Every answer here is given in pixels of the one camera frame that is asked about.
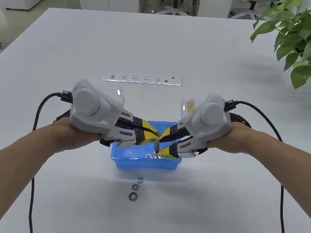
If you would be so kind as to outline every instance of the metal nut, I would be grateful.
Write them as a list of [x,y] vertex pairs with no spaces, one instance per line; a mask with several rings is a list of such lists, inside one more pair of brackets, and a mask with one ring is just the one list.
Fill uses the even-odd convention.
[[137,191],[138,189],[139,189],[139,185],[138,184],[133,184],[132,185],[132,189],[134,190],[134,191]]
[[143,182],[144,182],[144,178],[143,178],[143,177],[138,177],[138,178],[136,179],[136,183],[141,184],[141,183],[143,183]]

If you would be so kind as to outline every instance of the person's left hand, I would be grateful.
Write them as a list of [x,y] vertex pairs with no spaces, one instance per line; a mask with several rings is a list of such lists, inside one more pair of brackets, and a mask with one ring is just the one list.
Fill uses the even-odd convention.
[[56,152],[77,149],[87,144],[99,141],[100,134],[81,131],[70,124],[69,117],[64,117],[52,125],[50,128],[56,144]]

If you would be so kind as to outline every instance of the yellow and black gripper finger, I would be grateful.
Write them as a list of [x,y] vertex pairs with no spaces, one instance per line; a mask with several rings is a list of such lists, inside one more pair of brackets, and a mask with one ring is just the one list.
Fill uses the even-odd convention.
[[160,136],[160,142],[172,142],[176,139],[190,135],[181,122],[167,128]]
[[177,144],[177,142],[174,142],[173,144],[160,150],[156,155],[160,158],[178,159]]
[[144,131],[141,129],[135,129],[136,143],[135,145],[144,145],[147,143],[152,143],[159,139],[159,135],[156,134],[156,129],[152,127],[146,120],[140,119],[139,124],[141,127],[149,129],[150,131]]

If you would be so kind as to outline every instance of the cable connector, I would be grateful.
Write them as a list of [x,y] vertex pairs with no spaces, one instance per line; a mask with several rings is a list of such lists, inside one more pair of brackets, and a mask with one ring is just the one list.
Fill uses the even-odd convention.
[[237,108],[236,102],[234,100],[229,100],[225,103],[224,111],[228,112],[228,111],[235,109],[235,108]]
[[71,91],[63,91],[60,100],[67,103],[73,103]]

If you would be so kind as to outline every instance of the hand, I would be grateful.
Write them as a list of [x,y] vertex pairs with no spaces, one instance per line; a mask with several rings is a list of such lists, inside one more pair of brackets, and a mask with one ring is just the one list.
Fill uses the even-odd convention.
[[208,148],[218,148],[229,153],[248,153],[249,141],[254,133],[258,133],[248,126],[232,123],[232,130],[225,136],[207,142]]
[[99,141],[102,137],[100,134],[84,132],[73,127],[70,125],[69,117],[64,117],[47,127],[52,132],[56,153],[86,146],[91,142]]

